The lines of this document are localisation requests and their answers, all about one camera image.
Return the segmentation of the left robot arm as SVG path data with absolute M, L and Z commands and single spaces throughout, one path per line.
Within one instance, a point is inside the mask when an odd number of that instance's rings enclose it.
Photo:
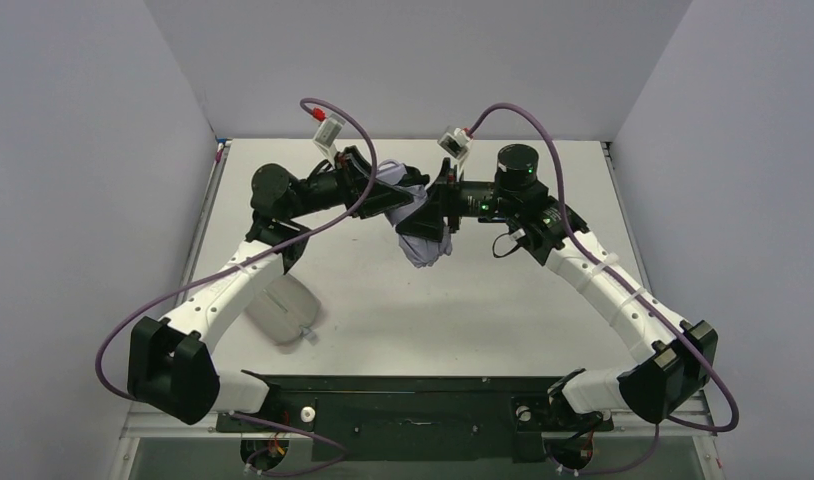
M 185 287 L 182 304 L 160 319 L 143 316 L 133 326 L 127 393 L 189 425 L 212 411 L 259 411 L 267 383 L 220 371 L 212 354 L 243 312 L 300 260 L 315 232 L 296 218 L 337 206 L 349 217 L 374 217 L 412 204 L 411 183 L 426 180 L 412 167 L 372 165 L 355 147 L 305 178 L 279 164 L 258 168 L 251 179 L 252 224 L 231 258 Z

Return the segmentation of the lavender folding umbrella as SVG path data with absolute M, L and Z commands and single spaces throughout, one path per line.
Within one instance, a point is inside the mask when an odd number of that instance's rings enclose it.
M 406 178 L 407 166 L 401 162 L 389 159 L 378 166 L 378 183 L 394 186 Z M 405 187 L 405 190 L 411 194 L 412 202 L 384 213 L 393 228 L 397 227 L 428 200 L 425 187 L 422 185 L 408 186 Z M 443 239 L 439 242 L 398 234 L 398 246 L 408 261 L 416 268 L 431 267 L 442 256 L 450 256 L 453 251 L 451 232 L 448 226 L 444 227 Z

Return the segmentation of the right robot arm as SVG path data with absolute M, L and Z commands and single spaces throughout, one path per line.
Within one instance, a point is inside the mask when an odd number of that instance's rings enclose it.
M 506 224 L 516 249 L 573 287 L 636 362 L 627 371 L 578 369 L 561 378 L 547 392 L 552 418 L 573 426 L 598 412 L 628 409 L 658 424 L 708 382 L 703 365 L 713 361 L 718 335 L 705 321 L 690 324 L 627 278 L 573 210 L 564 224 L 561 203 L 537 178 L 538 161 L 534 148 L 507 145 L 498 152 L 493 181 L 478 182 L 460 179 L 445 160 L 425 200 L 396 222 L 396 232 L 443 243 L 464 217 Z

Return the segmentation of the pink umbrella case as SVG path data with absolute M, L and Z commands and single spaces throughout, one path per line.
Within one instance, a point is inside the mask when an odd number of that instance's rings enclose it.
M 321 311 L 321 301 L 291 274 L 261 290 L 245 315 L 272 343 L 289 345 L 308 335 Z

